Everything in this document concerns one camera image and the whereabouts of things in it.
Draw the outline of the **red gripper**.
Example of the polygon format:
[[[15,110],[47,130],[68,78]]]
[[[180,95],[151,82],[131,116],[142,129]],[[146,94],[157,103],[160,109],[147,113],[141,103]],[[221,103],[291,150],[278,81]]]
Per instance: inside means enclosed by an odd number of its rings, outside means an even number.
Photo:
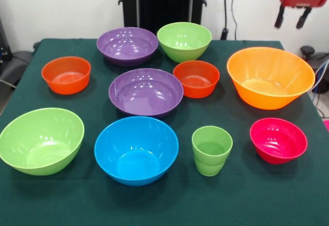
[[[308,15],[312,11],[311,8],[322,7],[326,3],[326,0],[280,0],[280,2],[281,5],[275,22],[275,28],[281,28],[281,25],[284,20],[285,7],[292,7],[292,8],[306,7],[296,24],[296,28],[301,29],[303,28]]]

